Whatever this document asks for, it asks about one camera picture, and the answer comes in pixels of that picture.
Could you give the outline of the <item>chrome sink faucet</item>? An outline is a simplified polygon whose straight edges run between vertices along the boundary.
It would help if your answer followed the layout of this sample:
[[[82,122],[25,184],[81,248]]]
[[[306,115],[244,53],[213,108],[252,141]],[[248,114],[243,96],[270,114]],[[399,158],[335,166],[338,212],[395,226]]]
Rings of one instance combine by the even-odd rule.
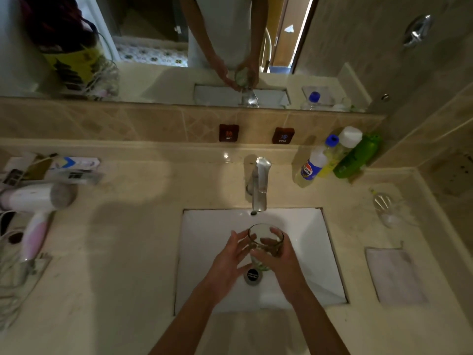
[[[251,196],[251,215],[267,210],[267,192],[271,162],[265,157],[255,161],[251,176],[246,184],[246,193]]]

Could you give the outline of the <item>person's right forearm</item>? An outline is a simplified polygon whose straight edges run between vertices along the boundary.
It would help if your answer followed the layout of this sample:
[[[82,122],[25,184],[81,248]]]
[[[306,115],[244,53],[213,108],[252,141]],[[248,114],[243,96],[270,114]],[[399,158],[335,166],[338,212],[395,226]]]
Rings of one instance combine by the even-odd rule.
[[[298,318],[310,355],[351,355],[308,286],[290,287],[284,294]]]

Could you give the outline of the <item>blue cap plastic bottle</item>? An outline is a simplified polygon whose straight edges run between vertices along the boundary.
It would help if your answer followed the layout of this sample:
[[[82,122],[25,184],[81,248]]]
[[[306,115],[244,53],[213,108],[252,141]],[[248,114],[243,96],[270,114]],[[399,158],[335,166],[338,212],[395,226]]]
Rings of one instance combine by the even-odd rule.
[[[300,168],[295,177],[295,183],[305,188],[313,182],[323,167],[325,167],[334,155],[334,150],[339,144],[337,135],[329,135],[324,143],[318,144],[312,151],[307,161]]]

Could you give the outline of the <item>person's right hand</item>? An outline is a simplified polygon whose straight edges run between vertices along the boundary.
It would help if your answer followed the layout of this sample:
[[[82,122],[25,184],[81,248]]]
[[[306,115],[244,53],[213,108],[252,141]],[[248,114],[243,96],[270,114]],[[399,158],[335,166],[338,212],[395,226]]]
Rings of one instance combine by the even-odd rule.
[[[300,296],[310,292],[310,289],[289,236],[276,227],[270,227],[270,231],[281,240],[278,256],[270,255],[269,251],[261,249],[251,250],[250,255],[275,273],[286,300],[294,307]]]

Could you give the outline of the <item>gold packet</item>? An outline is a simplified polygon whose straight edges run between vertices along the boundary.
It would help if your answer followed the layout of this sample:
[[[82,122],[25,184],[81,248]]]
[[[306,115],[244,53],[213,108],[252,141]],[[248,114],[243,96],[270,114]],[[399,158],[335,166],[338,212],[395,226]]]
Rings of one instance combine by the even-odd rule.
[[[22,181],[38,181],[43,180],[46,172],[52,164],[51,157],[37,157],[33,163],[27,168],[22,177]]]

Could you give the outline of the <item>chrome wall fixture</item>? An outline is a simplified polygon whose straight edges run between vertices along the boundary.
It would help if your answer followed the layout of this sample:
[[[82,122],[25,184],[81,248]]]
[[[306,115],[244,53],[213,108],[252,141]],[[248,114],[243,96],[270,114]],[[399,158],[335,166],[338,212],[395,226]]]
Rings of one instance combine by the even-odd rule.
[[[424,41],[433,24],[432,15],[420,15],[407,26],[403,35],[403,47],[415,47]]]

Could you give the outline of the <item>person's left forearm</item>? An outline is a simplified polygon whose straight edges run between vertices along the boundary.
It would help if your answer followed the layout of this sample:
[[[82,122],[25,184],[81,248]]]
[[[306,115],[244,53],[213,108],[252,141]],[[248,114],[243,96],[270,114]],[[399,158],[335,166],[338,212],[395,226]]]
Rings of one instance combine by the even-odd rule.
[[[214,308],[225,296],[219,287],[199,284],[148,355],[195,355]]]

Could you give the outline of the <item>green plastic bottle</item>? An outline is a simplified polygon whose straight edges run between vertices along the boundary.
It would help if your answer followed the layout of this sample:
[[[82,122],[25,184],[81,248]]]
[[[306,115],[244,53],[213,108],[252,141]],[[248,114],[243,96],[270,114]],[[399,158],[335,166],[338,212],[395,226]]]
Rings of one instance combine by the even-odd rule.
[[[355,146],[334,168],[333,173],[338,179],[350,178],[366,165],[377,153],[382,143],[378,134],[365,134]]]

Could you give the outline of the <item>white pink hair dryer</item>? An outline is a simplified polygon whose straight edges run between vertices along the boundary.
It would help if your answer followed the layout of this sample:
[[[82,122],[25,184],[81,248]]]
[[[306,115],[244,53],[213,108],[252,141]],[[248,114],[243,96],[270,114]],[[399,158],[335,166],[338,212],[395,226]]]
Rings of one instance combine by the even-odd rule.
[[[76,195],[73,185],[62,183],[32,184],[0,193],[0,210],[32,214],[23,231],[21,263],[29,263],[38,256],[46,238],[50,215],[70,206]]]

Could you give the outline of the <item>dark red cold label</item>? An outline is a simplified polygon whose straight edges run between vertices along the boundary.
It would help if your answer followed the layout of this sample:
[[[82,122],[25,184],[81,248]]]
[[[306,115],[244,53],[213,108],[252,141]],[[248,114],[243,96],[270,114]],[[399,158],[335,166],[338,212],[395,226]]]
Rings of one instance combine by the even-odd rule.
[[[271,142],[273,144],[290,144],[295,134],[294,128],[277,127],[274,131]]]

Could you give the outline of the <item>white folded cloth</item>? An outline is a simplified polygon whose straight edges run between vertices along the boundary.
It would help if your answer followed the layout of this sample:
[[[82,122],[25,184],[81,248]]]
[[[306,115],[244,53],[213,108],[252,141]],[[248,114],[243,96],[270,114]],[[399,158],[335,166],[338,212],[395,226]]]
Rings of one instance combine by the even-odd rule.
[[[403,248],[365,248],[378,301],[384,306],[428,304],[415,263]]]

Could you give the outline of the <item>dark red hot label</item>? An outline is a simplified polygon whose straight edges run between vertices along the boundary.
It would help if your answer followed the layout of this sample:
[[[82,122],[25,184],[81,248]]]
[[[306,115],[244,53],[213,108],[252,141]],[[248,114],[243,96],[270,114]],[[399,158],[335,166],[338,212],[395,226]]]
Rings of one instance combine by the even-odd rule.
[[[219,142],[238,141],[239,125],[237,124],[220,124],[219,125]]]

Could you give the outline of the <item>person's left hand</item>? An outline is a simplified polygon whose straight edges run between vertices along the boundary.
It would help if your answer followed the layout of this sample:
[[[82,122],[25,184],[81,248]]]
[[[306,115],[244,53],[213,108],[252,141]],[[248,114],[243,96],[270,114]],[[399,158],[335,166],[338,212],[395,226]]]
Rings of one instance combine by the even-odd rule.
[[[210,270],[202,280],[213,306],[224,299],[233,288],[236,280],[243,276],[238,274],[238,268],[244,266],[241,265],[241,262],[250,252],[251,240],[249,229],[240,233],[231,231],[223,250],[215,257]]]

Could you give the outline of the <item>metal sink drain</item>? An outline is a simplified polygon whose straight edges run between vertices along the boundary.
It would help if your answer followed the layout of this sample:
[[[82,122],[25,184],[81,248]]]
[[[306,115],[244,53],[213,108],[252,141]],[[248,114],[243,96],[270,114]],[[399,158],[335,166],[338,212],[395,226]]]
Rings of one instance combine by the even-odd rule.
[[[263,272],[256,268],[248,269],[244,273],[244,280],[250,286],[257,286],[262,281],[262,279]]]

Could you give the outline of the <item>white cap yellow bottle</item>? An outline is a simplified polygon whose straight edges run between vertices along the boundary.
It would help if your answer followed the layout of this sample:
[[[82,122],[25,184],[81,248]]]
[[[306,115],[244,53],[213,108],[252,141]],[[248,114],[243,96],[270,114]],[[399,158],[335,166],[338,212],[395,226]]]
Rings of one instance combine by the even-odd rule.
[[[353,126],[345,127],[340,134],[339,143],[329,151],[328,163],[318,173],[318,177],[325,177],[342,161],[349,152],[362,140],[363,132]]]

